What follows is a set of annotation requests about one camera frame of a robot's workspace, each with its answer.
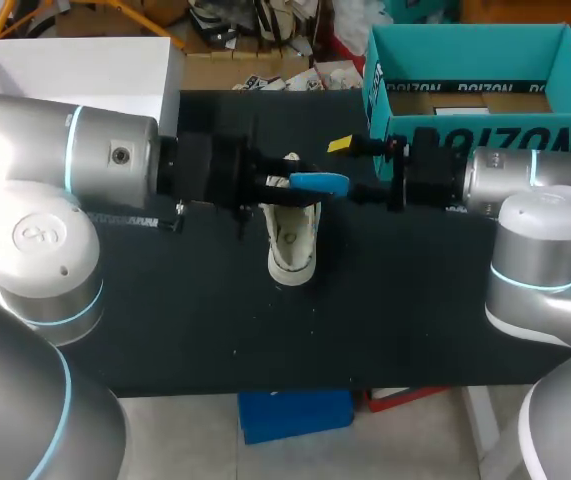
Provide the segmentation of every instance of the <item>blue led ring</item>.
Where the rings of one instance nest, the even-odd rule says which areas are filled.
[[[506,283],[509,283],[510,285],[514,285],[515,287],[519,288],[527,288],[529,290],[536,290],[539,292],[562,292],[564,290],[567,290],[568,288],[571,288],[571,282],[568,283],[567,285],[560,285],[558,287],[541,287],[539,285],[530,285],[528,283],[522,283],[517,280],[512,280],[511,278],[506,277],[498,270],[496,270],[496,268],[494,268],[494,265],[490,265],[489,268],[491,269],[492,273],[496,275],[498,278],[500,278]]]
[[[45,470],[49,462],[54,457],[56,449],[58,448],[58,444],[63,437],[63,432],[65,431],[65,427],[67,425],[67,419],[69,418],[70,406],[72,404],[72,375],[69,371],[69,365],[67,365],[65,357],[57,348],[54,348],[54,351],[56,351],[58,358],[61,360],[63,373],[65,374],[65,399],[63,401],[63,411],[61,412],[61,418],[58,421],[58,425],[56,426],[52,440],[49,442],[49,446],[47,447],[47,450],[45,450],[43,458],[41,458],[41,461],[38,462],[38,465],[36,465],[36,468],[32,474],[27,477],[27,480],[37,480],[41,473],[43,473],[43,470]]]
[[[529,184],[536,186],[536,170],[538,170],[538,151],[532,150],[532,166],[529,170]]]
[[[67,132],[67,146],[65,147],[65,190],[67,190],[67,193],[72,193],[72,151],[74,149],[78,116],[81,114],[82,109],[83,106],[79,105],[74,110],[72,121],[69,124],[69,132]]]
[[[68,318],[64,318],[63,320],[57,320],[56,322],[35,322],[33,320],[27,320],[25,318],[22,318],[20,315],[18,315],[16,313],[14,313],[14,315],[16,315],[16,317],[19,320],[21,320],[22,322],[28,323],[29,325],[35,325],[38,327],[55,327],[57,325],[64,325],[65,323],[70,323],[70,322],[73,322],[74,320],[79,319],[80,317],[85,315],[87,312],[89,312],[92,309],[92,307],[94,305],[96,305],[96,302],[98,302],[98,299],[100,298],[102,293],[103,293],[103,281],[101,280],[101,286],[98,289],[98,293],[96,294],[96,296],[94,297],[94,300],[92,300],[89,305],[87,305],[83,310],[78,312],[76,315],[73,315],[73,316],[68,317]]]

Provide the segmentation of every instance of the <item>cardboard box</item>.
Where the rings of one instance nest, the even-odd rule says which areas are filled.
[[[309,68],[309,59],[216,59],[188,56],[181,90],[231,90],[251,75],[288,80]]]
[[[457,16],[459,0],[383,0],[394,23],[425,23],[430,15],[445,11]]]
[[[288,80],[309,69],[309,58],[286,49],[259,51],[255,38],[239,37],[236,48],[213,50],[190,26],[185,41],[185,74],[181,90],[231,90],[248,77]]]
[[[434,127],[442,145],[466,153],[478,146],[571,151],[571,29],[566,25],[374,27],[363,84],[371,138],[396,134],[411,142],[417,127]],[[408,104],[409,97],[392,95],[398,92],[429,95]],[[455,94],[446,107],[457,107],[452,98],[471,95],[490,114],[431,114],[434,99],[446,93]],[[391,164],[375,160],[379,177],[389,180]]]
[[[567,23],[571,0],[462,0],[463,23]]]
[[[0,40],[0,93],[146,115],[175,135],[183,63],[169,38]]]

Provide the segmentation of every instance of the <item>yellow tag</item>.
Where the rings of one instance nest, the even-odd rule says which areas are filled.
[[[347,137],[339,138],[338,140],[334,140],[330,142],[329,147],[327,147],[327,153],[336,152],[338,150],[345,150],[349,148],[352,143],[352,136],[348,135]]]

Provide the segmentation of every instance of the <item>blue box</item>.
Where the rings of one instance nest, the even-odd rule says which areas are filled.
[[[571,151],[567,25],[390,25],[370,34],[363,102],[374,139],[436,128],[442,145]],[[552,113],[395,115],[387,91],[545,93]],[[391,162],[375,158],[381,180]]]
[[[394,23],[425,23],[430,15],[441,11],[458,16],[458,0],[383,0],[385,11]]]
[[[347,427],[354,419],[348,391],[239,393],[238,412],[247,445]]]

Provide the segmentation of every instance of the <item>teal cardboard box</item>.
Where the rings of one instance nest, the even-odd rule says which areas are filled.
[[[571,28],[566,25],[389,25],[370,35],[363,102],[374,139],[436,128],[441,145],[571,151]],[[551,113],[395,115],[388,91],[545,93]],[[375,158],[381,180],[391,162]]]
[[[430,15],[443,11],[458,17],[458,0],[383,0],[385,11],[394,23],[425,23]]]

